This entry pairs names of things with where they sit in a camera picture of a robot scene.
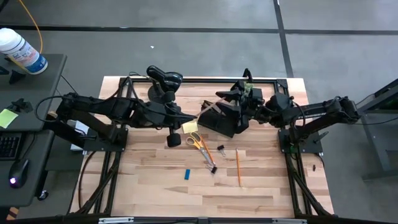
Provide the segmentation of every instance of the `wooden tabletop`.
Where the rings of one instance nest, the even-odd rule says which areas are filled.
[[[120,77],[104,77],[100,98],[115,92]],[[308,104],[303,79],[288,78],[290,95],[300,105]],[[216,101],[216,91],[227,91],[231,83],[183,83],[176,92],[182,111],[197,114],[203,100]],[[255,84],[265,100],[273,94],[270,84]],[[149,83],[135,83],[139,97],[148,100]],[[104,122],[109,119],[98,116]],[[168,148],[168,129],[129,128],[126,151],[119,168],[112,216],[149,217],[293,217],[292,200],[284,155],[280,153],[276,128],[250,121],[250,127],[234,138],[199,126],[218,170],[212,175],[201,153],[185,143]],[[226,157],[217,146],[225,146]],[[235,148],[239,150],[242,186],[239,187]],[[82,203],[97,187],[104,153],[89,161],[82,180]],[[318,157],[302,155],[307,185],[326,210],[333,213],[325,171]],[[190,169],[189,180],[184,179]],[[302,193],[299,194],[303,209]],[[71,212],[78,210],[77,190]]]

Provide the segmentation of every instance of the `yellow sticky note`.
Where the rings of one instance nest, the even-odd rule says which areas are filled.
[[[7,128],[11,122],[18,117],[18,114],[12,112],[11,110],[4,109],[0,113],[0,126]]]
[[[198,131],[198,123],[196,121],[190,121],[182,124],[182,132],[184,134]]]

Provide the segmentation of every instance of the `pencil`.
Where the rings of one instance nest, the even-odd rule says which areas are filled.
[[[241,183],[241,168],[239,166],[238,148],[235,148],[235,150],[236,150],[236,165],[238,166],[238,181],[239,181],[239,186],[242,187],[242,183]]]

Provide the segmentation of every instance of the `white bottle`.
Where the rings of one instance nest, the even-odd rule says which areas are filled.
[[[0,52],[32,75],[44,72],[47,60],[12,29],[0,29]]]

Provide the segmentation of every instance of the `black desk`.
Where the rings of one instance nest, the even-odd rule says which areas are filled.
[[[23,98],[31,103],[33,109],[43,98],[53,96],[58,86],[67,56],[61,54],[43,54],[48,60],[47,69],[38,75],[27,75],[24,79],[10,85],[11,75],[0,75],[0,111],[11,105],[12,101]],[[0,59],[0,66],[9,70],[25,73],[12,62]],[[45,119],[49,112],[51,100],[43,102],[37,114],[41,119]],[[18,117],[8,126],[7,129],[0,127],[0,131],[40,131],[44,123],[39,121],[34,112],[19,113]]]
[[[41,74],[27,75],[13,85],[9,84],[10,75],[0,75],[0,111],[19,98],[29,101],[34,109],[40,100],[55,94],[67,57],[60,54],[44,54],[44,57],[48,60],[49,65]],[[10,72],[15,70],[24,73],[18,66],[5,60],[0,59],[0,66]],[[38,116],[41,119],[47,117],[50,105],[51,100],[40,105]],[[7,129],[0,128],[0,131],[4,132],[27,132],[20,155],[23,155],[31,143],[33,133],[36,133],[36,140],[26,155],[29,160],[29,168],[27,181],[23,187],[12,189],[9,186],[9,169],[14,161],[0,161],[0,207],[28,206],[35,196],[40,195],[47,175],[44,168],[54,139],[53,131],[43,131],[43,126],[44,122],[39,121],[31,111],[30,113],[19,113]]]
[[[33,140],[33,135],[33,133],[27,134],[21,154],[28,148]],[[26,158],[29,160],[27,180],[25,185],[19,189],[11,188],[8,180],[8,173],[14,161],[0,162],[0,207],[23,207],[32,203],[40,184],[53,138],[53,131],[46,130],[36,133],[36,140],[26,154]]]

